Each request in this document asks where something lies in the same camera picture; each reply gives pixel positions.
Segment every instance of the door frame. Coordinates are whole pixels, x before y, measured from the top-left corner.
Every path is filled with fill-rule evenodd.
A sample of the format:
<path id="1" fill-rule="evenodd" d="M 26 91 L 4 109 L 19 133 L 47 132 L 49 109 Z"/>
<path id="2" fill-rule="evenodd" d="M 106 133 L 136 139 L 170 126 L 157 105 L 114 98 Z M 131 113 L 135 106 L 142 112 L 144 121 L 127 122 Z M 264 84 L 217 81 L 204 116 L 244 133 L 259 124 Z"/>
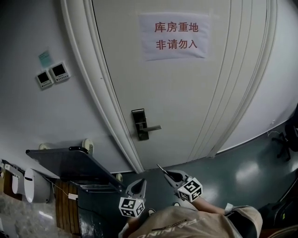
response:
<path id="1" fill-rule="evenodd" d="M 144 171 L 133 140 L 121 112 L 99 39 L 92 0 L 61 0 L 65 26 L 80 67 L 95 104 L 124 156 L 136 173 Z M 213 157 L 225 143 L 243 117 L 261 82 L 269 61 L 277 19 L 277 0 L 267 0 L 265 33 L 254 74 L 241 104 L 229 126 L 208 157 Z"/>

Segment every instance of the wall control panel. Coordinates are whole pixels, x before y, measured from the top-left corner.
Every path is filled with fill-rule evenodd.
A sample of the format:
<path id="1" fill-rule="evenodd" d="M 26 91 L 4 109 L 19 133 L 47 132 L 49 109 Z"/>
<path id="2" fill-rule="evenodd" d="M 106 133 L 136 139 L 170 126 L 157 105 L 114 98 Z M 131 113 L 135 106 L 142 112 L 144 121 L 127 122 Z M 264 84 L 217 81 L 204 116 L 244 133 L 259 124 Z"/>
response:
<path id="1" fill-rule="evenodd" d="M 47 71 L 43 71 L 42 73 L 38 74 L 36 79 L 42 89 L 50 87 L 54 84 L 51 75 Z"/>
<path id="2" fill-rule="evenodd" d="M 67 72 L 67 69 L 63 62 L 55 65 L 54 67 L 51 67 L 50 73 L 52 74 L 55 83 L 58 83 L 60 81 L 70 78 L 70 75 Z"/>

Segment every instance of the white door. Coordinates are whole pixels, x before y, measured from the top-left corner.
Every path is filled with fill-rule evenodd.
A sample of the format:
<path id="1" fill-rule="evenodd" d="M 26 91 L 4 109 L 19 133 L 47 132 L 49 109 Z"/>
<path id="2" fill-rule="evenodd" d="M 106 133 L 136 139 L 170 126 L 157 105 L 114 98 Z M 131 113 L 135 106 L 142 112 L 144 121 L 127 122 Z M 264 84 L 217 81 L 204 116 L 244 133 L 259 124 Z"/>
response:
<path id="1" fill-rule="evenodd" d="M 241 13 L 244 11 L 241 2 L 93 0 L 93 6 L 108 71 L 144 169 L 155 168 L 156 163 L 169 166 L 194 159 L 191 156 L 195 156 L 196 151 L 193 150 L 200 148 L 204 139 L 202 137 L 198 141 L 200 132 L 204 125 L 208 128 L 214 119 L 206 120 L 210 107 L 219 105 L 227 90 L 230 75 L 227 72 L 231 72 L 237 52 Z M 156 12 L 210 16 L 208 58 L 145 61 L 138 16 Z M 263 19 L 260 25 L 264 27 L 265 17 Z M 242 30 L 249 32 L 249 28 L 247 24 Z M 227 42 L 235 44 L 227 48 Z M 223 85 L 223 88 L 219 90 L 218 85 Z M 149 140 L 145 141 L 139 141 L 131 112 L 141 108 L 145 110 L 148 127 L 162 127 L 161 130 L 149 132 Z"/>

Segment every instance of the door handle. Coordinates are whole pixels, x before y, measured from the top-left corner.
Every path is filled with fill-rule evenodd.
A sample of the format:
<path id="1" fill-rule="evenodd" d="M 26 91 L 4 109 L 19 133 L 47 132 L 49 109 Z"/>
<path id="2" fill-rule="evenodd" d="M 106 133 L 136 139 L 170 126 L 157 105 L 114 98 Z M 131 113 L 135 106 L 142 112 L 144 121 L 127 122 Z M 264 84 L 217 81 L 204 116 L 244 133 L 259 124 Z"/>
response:
<path id="1" fill-rule="evenodd" d="M 149 139 L 148 132 L 160 130 L 162 128 L 160 125 L 147 127 L 144 109 L 132 110 L 131 112 L 135 121 L 135 127 L 138 132 L 140 141 Z"/>

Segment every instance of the chair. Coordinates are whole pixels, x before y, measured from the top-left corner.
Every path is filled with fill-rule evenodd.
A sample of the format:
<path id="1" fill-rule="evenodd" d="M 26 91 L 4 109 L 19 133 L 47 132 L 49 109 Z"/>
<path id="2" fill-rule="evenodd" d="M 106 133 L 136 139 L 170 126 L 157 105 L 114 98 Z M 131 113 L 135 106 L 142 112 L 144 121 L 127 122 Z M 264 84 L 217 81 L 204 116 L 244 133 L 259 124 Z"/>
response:
<path id="1" fill-rule="evenodd" d="M 282 144 L 283 147 L 280 151 L 280 153 L 277 155 L 278 158 L 282 156 L 284 151 L 287 152 L 288 158 L 286 161 L 289 161 L 291 159 L 289 148 L 297 152 L 298 151 L 298 104 L 296 106 L 295 113 L 293 117 L 288 120 L 287 124 L 284 127 L 285 135 L 283 133 L 280 133 L 281 139 L 272 138 L 273 141 L 277 141 L 278 143 Z"/>

